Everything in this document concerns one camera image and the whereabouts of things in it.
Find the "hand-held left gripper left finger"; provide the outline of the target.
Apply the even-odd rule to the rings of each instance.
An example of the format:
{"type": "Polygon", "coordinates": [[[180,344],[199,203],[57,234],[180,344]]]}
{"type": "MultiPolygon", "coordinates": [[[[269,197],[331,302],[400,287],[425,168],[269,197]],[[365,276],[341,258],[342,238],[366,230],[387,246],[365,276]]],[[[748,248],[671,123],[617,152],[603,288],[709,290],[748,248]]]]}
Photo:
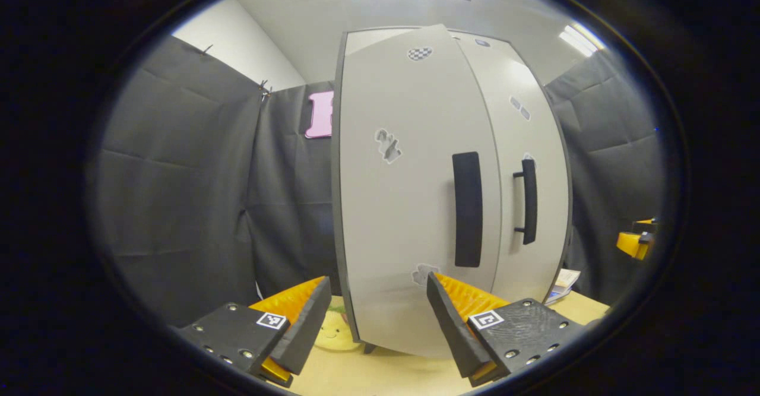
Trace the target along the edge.
{"type": "Polygon", "coordinates": [[[178,333],[207,355],[288,388],[302,373],[331,301],[330,278],[317,277],[250,306],[226,302],[178,333]]]}

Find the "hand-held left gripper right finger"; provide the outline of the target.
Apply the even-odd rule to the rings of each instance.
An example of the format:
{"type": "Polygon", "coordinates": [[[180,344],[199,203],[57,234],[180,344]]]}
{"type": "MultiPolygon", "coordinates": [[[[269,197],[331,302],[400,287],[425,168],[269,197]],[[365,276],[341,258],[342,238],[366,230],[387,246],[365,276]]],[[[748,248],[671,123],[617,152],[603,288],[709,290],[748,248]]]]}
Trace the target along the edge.
{"type": "Polygon", "coordinates": [[[429,272],[426,295],[462,377],[477,387],[554,357],[584,326],[541,302],[506,302],[429,272]]]}

